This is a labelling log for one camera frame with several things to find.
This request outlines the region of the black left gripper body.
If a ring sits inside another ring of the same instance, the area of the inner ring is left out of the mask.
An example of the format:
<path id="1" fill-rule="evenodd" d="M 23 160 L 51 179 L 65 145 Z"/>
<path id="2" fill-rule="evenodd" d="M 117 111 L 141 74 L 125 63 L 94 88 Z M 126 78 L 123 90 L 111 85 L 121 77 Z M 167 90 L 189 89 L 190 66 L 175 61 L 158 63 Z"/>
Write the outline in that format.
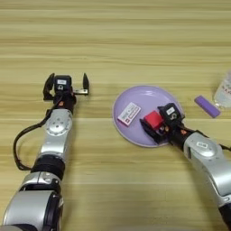
<path id="1" fill-rule="evenodd" d="M 55 93 L 53 104 L 55 109 L 67 109 L 70 112 L 73 112 L 74 106 L 77 103 L 77 95 L 87 96 L 89 93 L 88 88 L 74 90 L 71 88 L 66 91 L 57 91 Z"/>

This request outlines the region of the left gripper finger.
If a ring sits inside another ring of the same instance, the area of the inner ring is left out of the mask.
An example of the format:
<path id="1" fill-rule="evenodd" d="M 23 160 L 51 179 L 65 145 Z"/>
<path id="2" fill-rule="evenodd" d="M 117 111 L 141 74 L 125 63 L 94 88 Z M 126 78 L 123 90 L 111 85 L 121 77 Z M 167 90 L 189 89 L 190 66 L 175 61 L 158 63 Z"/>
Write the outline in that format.
<path id="1" fill-rule="evenodd" d="M 85 90 L 89 90 L 89 80 L 88 80 L 88 76 L 86 73 L 84 73 L 84 75 L 83 75 L 83 83 L 82 84 L 83 84 L 83 88 Z"/>
<path id="2" fill-rule="evenodd" d="M 45 81 L 43 91 L 42 91 L 44 101 L 53 100 L 51 90 L 52 90 L 53 84 L 54 84 L 54 76 L 55 76 L 55 74 L 51 73 L 50 76 Z"/>

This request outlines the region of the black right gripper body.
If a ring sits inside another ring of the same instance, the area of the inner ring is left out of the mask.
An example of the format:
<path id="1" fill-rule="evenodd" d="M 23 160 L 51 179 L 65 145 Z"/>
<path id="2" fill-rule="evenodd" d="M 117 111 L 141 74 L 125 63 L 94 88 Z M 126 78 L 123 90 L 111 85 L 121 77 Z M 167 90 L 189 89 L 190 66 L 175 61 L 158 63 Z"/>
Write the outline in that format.
<path id="1" fill-rule="evenodd" d="M 187 138 L 194 133 L 194 130 L 187 128 L 183 124 L 183 119 L 174 119 L 172 121 L 161 120 L 155 127 L 157 133 L 156 143 L 170 143 L 182 148 Z"/>

